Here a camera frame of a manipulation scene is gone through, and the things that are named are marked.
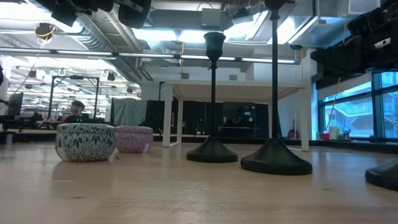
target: black equipment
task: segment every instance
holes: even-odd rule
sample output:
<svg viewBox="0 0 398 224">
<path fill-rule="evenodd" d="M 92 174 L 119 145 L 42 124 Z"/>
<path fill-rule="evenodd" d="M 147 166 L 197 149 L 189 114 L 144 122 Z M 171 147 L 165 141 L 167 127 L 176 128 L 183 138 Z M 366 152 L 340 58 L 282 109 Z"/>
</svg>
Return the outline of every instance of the black equipment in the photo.
<svg viewBox="0 0 398 224">
<path fill-rule="evenodd" d="M 140 29 L 148 16 L 151 0 L 36 0 L 52 11 L 52 17 L 68 26 L 77 19 L 77 13 L 92 15 L 99 9 L 111 12 L 119 4 L 119 20 L 126 26 Z"/>
<path fill-rule="evenodd" d="M 278 175 L 307 175 L 312 173 L 311 163 L 291 152 L 278 138 L 278 20 L 279 9 L 287 0 L 265 0 L 272 21 L 272 138 L 259 150 L 241 159 L 243 169 Z"/>
<path fill-rule="evenodd" d="M 218 138 L 216 131 L 216 69 L 217 60 L 223 54 L 225 35 L 219 32 L 205 34 L 206 56 L 211 60 L 211 113 L 210 137 L 196 149 L 187 152 L 187 159 L 196 162 L 236 162 L 238 155 L 225 147 Z"/>
<path fill-rule="evenodd" d="M 118 0 L 119 21 L 128 27 L 140 29 L 147 19 L 151 0 Z"/>
<path fill-rule="evenodd" d="M 24 99 L 24 93 L 16 93 L 10 96 L 8 103 L 8 116 L 20 116 L 22 108 L 22 100 Z"/>
<path fill-rule="evenodd" d="M 348 30 L 349 38 L 312 52 L 311 58 L 332 69 L 334 76 L 398 68 L 398 0 L 360 15 L 348 24 Z"/>
</svg>

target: light fixture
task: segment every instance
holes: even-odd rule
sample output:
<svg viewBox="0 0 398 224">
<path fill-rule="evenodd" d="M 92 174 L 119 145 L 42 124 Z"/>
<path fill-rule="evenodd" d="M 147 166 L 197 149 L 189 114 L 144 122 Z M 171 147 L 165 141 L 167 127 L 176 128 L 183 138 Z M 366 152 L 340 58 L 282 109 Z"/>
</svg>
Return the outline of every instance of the light fixture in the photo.
<svg viewBox="0 0 398 224">
<path fill-rule="evenodd" d="M 221 61 L 235 61 L 236 58 L 235 57 L 220 57 L 218 60 L 221 60 Z"/>
<path fill-rule="evenodd" d="M 299 38 L 308 28 L 310 28 L 312 26 L 312 24 L 314 24 L 316 21 L 318 20 L 318 16 L 315 16 L 314 18 L 311 19 L 311 21 L 305 25 L 305 27 L 303 27 L 298 33 L 296 33 L 289 41 L 288 43 L 291 44 L 293 43 L 295 40 L 297 40 L 297 38 Z"/>
<path fill-rule="evenodd" d="M 114 72 L 108 72 L 108 80 L 111 82 L 115 80 Z"/>
<path fill-rule="evenodd" d="M 145 41 L 177 40 L 177 35 L 173 30 L 133 29 L 133 31 L 134 35 L 139 40 L 145 40 Z"/>
<path fill-rule="evenodd" d="M 179 36 L 179 40 L 186 43 L 204 43 L 203 36 L 208 33 L 206 30 L 184 30 Z"/>
<path fill-rule="evenodd" d="M 290 16 L 287 17 L 278 28 L 278 44 L 286 43 L 297 33 L 298 29 L 295 28 L 294 20 Z M 272 37 L 268 40 L 267 44 L 272 44 Z"/>
<path fill-rule="evenodd" d="M 268 16 L 269 11 L 263 11 L 259 12 L 256 15 L 253 16 L 253 19 L 255 20 L 253 28 L 248 32 L 246 35 L 246 40 L 253 39 L 255 34 L 257 34 L 258 30 L 260 29 L 260 26 L 264 23 L 266 17 Z"/>
<path fill-rule="evenodd" d="M 246 35 L 253 28 L 254 22 L 242 22 L 240 24 L 233 25 L 229 29 L 224 30 L 224 35 L 226 36 L 226 41 L 230 39 L 245 40 Z"/>
<path fill-rule="evenodd" d="M 167 54 L 145 54 L 145 53 L 120 53 L 122 57 L 142 57 L 142 58 L 174 58 L 174 55 Z"/>
<path fill-rule="evenodd" d="M 206 60 L 208 59 L 207 56 L 201 56 L 201 55 L 181 55 L 182 59 L 203 59 Z"/>
<path fill-rule="evenodd" d="M 76 50 L 58 50 L 58 54 L 67 55 L 97 55 L 97 56 L 112 56 L 111 52 L 89 52 L 89 51 L 76 51 Z"/>
<path fill-rule="evenodd" d="M 50 50 L 43 50 L 43 49 L 16 49 L 16 48 L 9 48 L 9 47 L 0 47 L 0 52 L 13 52 L 13 53 L 33 53 L 33 54 L 50 54 Z"/>
<path fill-rule="evenodd" d="M 254 63 L 272 63 L 271 58 L 242 58 L 242 62 L 254 62 Z M 278 59 L 278 63 L 294 64 L 298 63 L 296 60 Z"/>
</svg>

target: railing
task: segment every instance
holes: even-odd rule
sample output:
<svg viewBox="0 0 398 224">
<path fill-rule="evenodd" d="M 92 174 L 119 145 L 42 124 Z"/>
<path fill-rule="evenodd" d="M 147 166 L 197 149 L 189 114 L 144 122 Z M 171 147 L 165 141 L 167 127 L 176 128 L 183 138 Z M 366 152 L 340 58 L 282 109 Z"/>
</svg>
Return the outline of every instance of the railing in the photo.
<svg viewBox="0 0 398 224">
<path fill-rule="evenodd" d="M 383 103 L 384 112 L 394 112 L 394 104 L 393 103 Z"/>
<path fill-rule="evenodd" d="M 359 104 L 353 104 L 352 102 L 344 102 L 335 105 L 335 108 L 348 114 L 348 115 L 356 115 L 363 113 L 372 113 L 372 103 L 365 102 Z"/>
</svg>

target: desk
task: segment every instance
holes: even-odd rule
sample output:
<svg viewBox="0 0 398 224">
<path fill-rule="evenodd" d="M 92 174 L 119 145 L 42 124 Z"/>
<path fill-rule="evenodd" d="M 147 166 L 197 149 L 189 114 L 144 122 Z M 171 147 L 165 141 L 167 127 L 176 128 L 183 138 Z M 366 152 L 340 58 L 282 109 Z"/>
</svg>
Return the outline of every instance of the desk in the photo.
<svg viewBox="0 0 398 224">
<path fill-rule="evenodd" d="M 300 95 L 300 120 L 302 151 L 309 151 L 308 144 L 308 113 L 306 99 L 306 83 L 278 83 L 278 99 L 281 100 L 294 93 Z M 170 128 L 172 116 L 172 98 L 178 99 L 177 142 L 170 143 Z M 164 133 L 163 147 L 172 147 L 182 142 L 182 113 L 183 102 L 210 101 L 211 81 L 209 80 L 167 80 L 165 82 Z M 217 102 L 255 102 L 268 103 L 268 110 L 272 111 L 272 82 L 249 81 L 217 81 Z M 269 135 L 272 133 L 272 116 L 269 113 Z"/>
</svg>

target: man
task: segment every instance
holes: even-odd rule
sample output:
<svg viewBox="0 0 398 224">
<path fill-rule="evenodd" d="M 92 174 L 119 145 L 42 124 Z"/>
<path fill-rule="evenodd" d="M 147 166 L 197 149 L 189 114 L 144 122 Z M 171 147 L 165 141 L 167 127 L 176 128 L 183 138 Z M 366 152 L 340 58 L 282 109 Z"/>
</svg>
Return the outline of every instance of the man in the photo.
<svg viewBox="0 0 398 224">
<path fill-rule="evenodd" d="M 72 115 L 67 117 L 63 122 L 64 123 L 84 123 L 84 119 L 81 117 L 81 112 L 85 109 L 85 105 L 78 101 L 75 100 L 72 102 L 72 105 L 70 106 L 70 111 L 72 112 Z"/>
</svg>

